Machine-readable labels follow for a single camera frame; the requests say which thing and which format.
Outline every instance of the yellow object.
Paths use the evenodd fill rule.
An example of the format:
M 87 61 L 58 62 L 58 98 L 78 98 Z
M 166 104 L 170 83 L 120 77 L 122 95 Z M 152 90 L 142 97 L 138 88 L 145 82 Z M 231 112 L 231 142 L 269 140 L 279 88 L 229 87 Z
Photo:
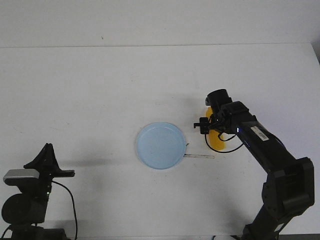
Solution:
M 206 113 L 205 113 L 205 116 L 207 118 L 210 118 L 211 114 L 212 114 L 212 109 L 211 107 L 208 107 Z M 209 131 L 209 134 L 208 134 L 208 138 L 209 138 L 209 144 L 210 146 L 213 148 L 213 149 L 216 149 L 216 150 L 222 150 L 225 148 L 225 142 L 224 141 L 221 141 L 219 138 L 218 138 L 218 135 L 219 133 L 216 131 L 216 130 L 210 130 Z

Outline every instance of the white wall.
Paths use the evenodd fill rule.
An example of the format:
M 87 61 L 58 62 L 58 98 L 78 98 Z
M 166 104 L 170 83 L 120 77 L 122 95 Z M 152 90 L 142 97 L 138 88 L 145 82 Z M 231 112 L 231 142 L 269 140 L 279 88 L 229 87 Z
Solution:
M 1 0 L 0 47 L 318 43 L 319 12 L 319 0 Z

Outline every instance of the table surface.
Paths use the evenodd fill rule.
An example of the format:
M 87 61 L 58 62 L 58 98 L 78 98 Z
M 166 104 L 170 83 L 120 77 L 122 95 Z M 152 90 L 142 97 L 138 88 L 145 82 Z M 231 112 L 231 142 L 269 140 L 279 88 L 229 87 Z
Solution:
M 319 182 L 319 77 L 310 44 L 0 48 L 0 175 L 52 143 L 60 167 L 76 172 L 56 180 L 73 192 L 80 237 L 240 234 L 262 206 L 266 173 L 245 147 L 207 148 L 193 129 L 205 97 L 227 89 L 296 158 L 313 160 Z M 153 122 L 180 128 L 187 154 L 213 157 L 147 167 L 135 140 Z M 0 191 L 1 204 L 18 192 Z M 316 203 L 282 233 L 319 233 L 319 214 Z M 44 226 L 74 234 L 59 186 Z

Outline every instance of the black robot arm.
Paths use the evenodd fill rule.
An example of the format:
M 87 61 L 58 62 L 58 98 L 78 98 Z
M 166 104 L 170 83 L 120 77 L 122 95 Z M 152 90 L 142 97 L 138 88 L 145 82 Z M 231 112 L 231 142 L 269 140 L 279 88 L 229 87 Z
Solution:
M 263 206 L 243 230 L 243 240 L 275 240 L 295 216 L 315 202 L 314 166 L 307 157 L 295 159 L 283 143 L 264 128 L 240 101 L 233 102 L 225 89 L 206 98 L 210 119 L 200 118 L 201 134 L 209 130 L 235 134 L 267 173 L 263 184 Z

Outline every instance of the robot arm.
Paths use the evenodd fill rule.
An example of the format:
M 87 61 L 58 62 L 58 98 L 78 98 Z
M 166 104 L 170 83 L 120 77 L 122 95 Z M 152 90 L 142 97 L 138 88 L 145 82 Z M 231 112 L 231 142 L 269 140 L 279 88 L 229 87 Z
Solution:
M 213 114 L 200 118 L 201 134 L 209 130 L 235 134 L 267 173 L 263 184 L 263 206 L 243 230 L 243 240 L 275 240 L 295 216 L 315 202 L 314 166 L 307 157 L 295 159 L 283 143 L 265 129 L 240 101 L 233 102 L 225 89 L 206 98 Z

